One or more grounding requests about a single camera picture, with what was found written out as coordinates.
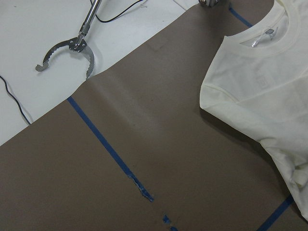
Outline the cream long-sleeve cat shirt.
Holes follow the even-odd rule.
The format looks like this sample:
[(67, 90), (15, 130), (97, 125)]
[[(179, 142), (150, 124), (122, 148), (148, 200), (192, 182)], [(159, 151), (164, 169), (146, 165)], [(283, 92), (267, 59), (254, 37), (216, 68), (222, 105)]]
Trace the cream long-sleeve cat shirt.
[(226, 36), (200, 107), (259, 142), (308, 216), (308, 3), (276, 0), (257, 24)]

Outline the metal reacher grabber tool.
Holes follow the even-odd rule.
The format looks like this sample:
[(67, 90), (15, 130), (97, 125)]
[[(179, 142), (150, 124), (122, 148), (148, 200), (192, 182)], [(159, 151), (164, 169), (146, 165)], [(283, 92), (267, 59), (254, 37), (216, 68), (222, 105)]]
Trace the metal reacher grabber tool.
[(86, 71), (86, 79), (88, 79), (93, 70), (94, 70), (94, 63), (95, 63), (95, 57), (92, 49), (87, 45), (85, 41), (85, 37), (88, 34), (90, 30), (91, 23), (99, 9), (99, 6), (101, 4), (101, 0), (94, 0), (93, 3), (91, 4), (90, 10), (79, 30), (78, 36), (75, 38), (71, 38), (69, 40), (65, 40), (62, 42), (57, 43), (53, 47), (51, 47), (48, 52), (46, 53), (45, 57), (43, 58), (42, 65), (37, 65), (35, 67), (35, 70), (38, 72), (42, 72), (46, 70), (49, 67), (49, 60), (52, 54), (59, 48), (62, 47), (68, 47), (69, 50), (74, 51), (74, 52), (81, 52), (83, 54), (86, 54), (89, 56), (89, 67)]

